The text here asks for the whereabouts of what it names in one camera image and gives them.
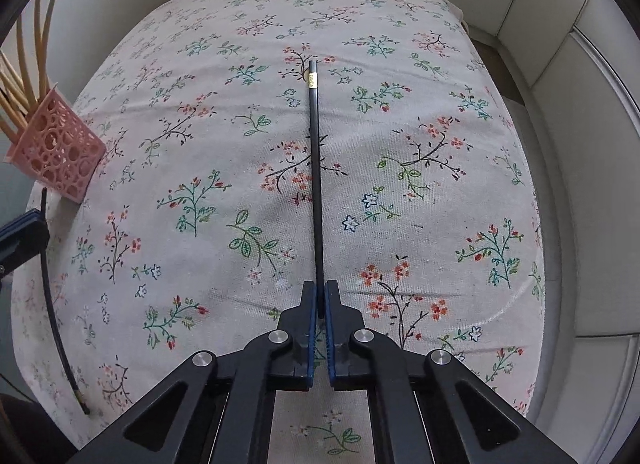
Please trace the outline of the wooden chopstick two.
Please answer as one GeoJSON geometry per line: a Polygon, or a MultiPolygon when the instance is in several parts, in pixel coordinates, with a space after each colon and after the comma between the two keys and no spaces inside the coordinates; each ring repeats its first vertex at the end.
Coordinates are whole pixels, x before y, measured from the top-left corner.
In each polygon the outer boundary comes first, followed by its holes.
{"type": "Polygon", "coordinates": [[[36,63],[38,68],[38,100],[41,101],[47,92],[46,67],[44,66],[44,55],[46,54],[46,48],[43,47],[42,41],[41,0],[35,0],[34,41],[36,63]]]}

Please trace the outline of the wooden chopstick three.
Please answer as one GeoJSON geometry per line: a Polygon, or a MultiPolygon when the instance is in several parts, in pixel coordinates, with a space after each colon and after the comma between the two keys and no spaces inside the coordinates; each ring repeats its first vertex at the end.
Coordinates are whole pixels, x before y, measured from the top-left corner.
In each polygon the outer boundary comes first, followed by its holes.
{"type": "Polygon", "coordinates": [[[48,46],[50,31],[52,25],[52,16],[54,13],[56,0],[49,0],[47,5],[46,18],[44,19],[43,29],[41,31],[40,49],[41,59],[39,62],[39,88],[40,96],[44,97],[50,89],[49,77],[47,73],[48,46]]]}

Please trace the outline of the black chopstick with gold band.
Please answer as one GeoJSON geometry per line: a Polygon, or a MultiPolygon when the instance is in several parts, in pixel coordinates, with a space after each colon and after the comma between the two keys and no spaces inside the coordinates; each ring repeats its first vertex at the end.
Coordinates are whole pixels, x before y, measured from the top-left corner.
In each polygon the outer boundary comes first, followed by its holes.
{"type": "Polygon", "coordinates": [[[321,193],[321,156],[319,125],[318,64],[310,60],[308,65],[308,92],[310,118],[310,152],[312,182],[312,219],[314,220],[314,275],[318,291],[323,290],[323,239],[322,239],[322,193],[321,193]]]}

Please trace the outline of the wooden chopstick one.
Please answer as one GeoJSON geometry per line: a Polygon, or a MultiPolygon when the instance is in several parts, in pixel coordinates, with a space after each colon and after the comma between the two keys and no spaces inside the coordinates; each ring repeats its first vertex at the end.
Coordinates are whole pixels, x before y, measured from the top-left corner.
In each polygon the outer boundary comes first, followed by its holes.
{"type": "Polygon", "coordinates": [[[16,20],[16,51],[18,57],[18,65],[20,66],[21,78],[24,86],[24,93],[29,107],[33,108],[37,103],[37,98],[35,97],[34,90],[32,89],[32,82],[30,81],[28,72],[23,34],[23,20],[21,16],[18,16],[16,20]]]}

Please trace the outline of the wooden chopstick four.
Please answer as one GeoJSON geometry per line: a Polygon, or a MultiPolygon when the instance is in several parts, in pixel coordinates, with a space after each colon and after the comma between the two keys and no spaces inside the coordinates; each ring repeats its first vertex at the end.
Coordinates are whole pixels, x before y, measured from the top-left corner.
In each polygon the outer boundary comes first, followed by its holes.
{"type": "Polygon", "coordinates": [[[21,76],[17,74],[17,72],[15,71],[15,68],[13,67],[13,65],[11,64],[10,60],[8,59],[8,57],[4,52],[1,53],[1,61],[3,64],[3,72],[8,74],[12,78],[14,83],[16,83],[17,86],[19,86],[21,90],[24,92],[24,86],[23,86],[21,76]]]}

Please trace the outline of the pink perforated utensil basket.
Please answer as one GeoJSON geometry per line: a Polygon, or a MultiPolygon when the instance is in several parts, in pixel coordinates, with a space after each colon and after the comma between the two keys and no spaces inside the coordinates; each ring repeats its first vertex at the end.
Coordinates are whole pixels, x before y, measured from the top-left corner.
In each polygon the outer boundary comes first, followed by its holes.
{"type": "Polygon", "coordinates": [[[58,93],[49,90],[9,147],[6,163],[63,198],[80,204],[106,152],[103,141],[58,93]]]}

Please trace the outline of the wooden chopstick in basket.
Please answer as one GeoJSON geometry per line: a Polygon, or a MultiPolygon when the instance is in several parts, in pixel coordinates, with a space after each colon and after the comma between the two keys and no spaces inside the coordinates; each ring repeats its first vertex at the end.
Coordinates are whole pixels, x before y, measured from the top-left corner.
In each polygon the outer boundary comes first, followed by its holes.
{"type": "Polygon", "coordinates": [[[26,118],[28,114],[28,100],[26,99],[24,92],[5,72],[1,72],[0,77],[3,86],[2,90],[6,94],[6,98],[8,98],[10,106],[12,106],[12,109],[14,109],[15,112],[26,118]]]}
{"type": "Polygon", "coordinates": [[[14,105],[4,92],[0,92],[0,103],[4,112],[6,112],[6,115],[16,128],[25,129],[28,126],[24,115],[18,109],[14,108],[14,105]]]}
{"type": "Polygon", "coordinates": [[[3,117],[0,117],[0,129],[13,144],[17,143],[18,135],[3,117]]]}

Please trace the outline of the floral tablecloth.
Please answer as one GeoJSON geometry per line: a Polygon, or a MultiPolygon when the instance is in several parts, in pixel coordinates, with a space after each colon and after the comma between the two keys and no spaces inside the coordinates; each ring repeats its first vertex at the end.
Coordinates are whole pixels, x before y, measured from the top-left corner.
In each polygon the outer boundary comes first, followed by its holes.
{"type": "Polygon", "coordinates": [[[532,180],[448,0],[174,0],[81,91],[103,140],[84,202],[47,207],[14,276],[24,380],[74,447],[200,349],[241,349],[314,277],[306,74],[319,74],[324,273],[402,348],[450,351],[520,412],[544,299],[532,180]]]}

